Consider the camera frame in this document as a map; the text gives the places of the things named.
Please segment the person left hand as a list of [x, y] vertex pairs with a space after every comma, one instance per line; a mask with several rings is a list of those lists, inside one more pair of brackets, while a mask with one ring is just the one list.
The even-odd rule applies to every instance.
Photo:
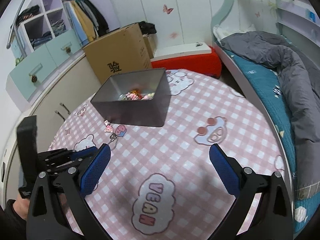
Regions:
[[13, 203], [13, 209], [23, 220], [27, 220], [29, 204], [30, 200], [28, 198], [23, 199], [19, 194]]

